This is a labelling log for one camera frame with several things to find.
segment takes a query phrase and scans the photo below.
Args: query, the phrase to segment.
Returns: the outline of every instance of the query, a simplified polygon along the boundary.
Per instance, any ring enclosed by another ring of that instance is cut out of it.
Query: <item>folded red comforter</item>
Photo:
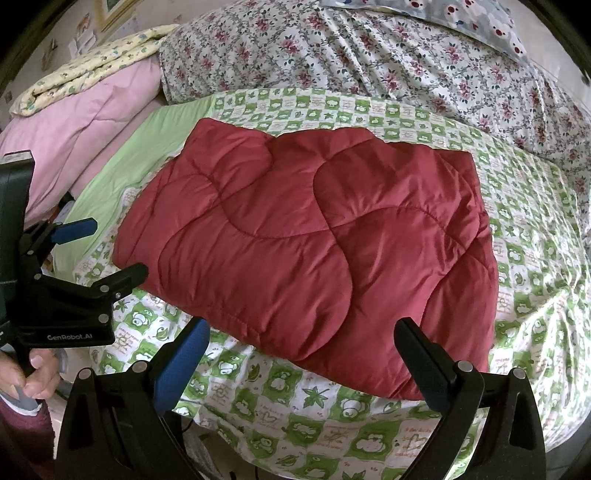
[[[419,399],[392,332],[412,317],[488,368],[498,273],[472,157],[363,128],[274,138],[199,121],[127,214],[118,267],[263,352]]]

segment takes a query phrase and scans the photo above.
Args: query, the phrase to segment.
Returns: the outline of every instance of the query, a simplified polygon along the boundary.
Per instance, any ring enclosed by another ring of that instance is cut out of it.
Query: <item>wooden frame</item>
[[[141,0],[95,0],[96,25],[100,31],[108,30],[132,6]]]

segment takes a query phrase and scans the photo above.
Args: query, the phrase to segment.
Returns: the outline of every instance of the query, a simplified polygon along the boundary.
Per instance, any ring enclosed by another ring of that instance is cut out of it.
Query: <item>human hand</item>
[[[27,397],[46,400],[53,395],[61,380],[59,360],[52,349],[34,348],[29,353],[29,361],[35,371],[26,378],[18,363],[0,352],[0,390],[18,398],[15,387],[20,387]]]

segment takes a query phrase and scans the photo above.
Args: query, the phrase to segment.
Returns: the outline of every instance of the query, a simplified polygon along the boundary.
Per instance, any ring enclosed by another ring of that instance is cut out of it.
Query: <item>yellow blanket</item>
[[[91,49],[25,90],[10,113],[31,116],[62,98],[84,92],[120,69],[156,53],[178,25],[162,25]]]

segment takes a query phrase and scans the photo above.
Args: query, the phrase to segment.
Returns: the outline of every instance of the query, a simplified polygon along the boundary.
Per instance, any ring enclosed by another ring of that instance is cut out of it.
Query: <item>patterned pillow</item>
[[[514,30],[509,9],[498,0],[322,0],[323,7],[394,11],[450,27],[513,60],[526,62],[525,48]]]

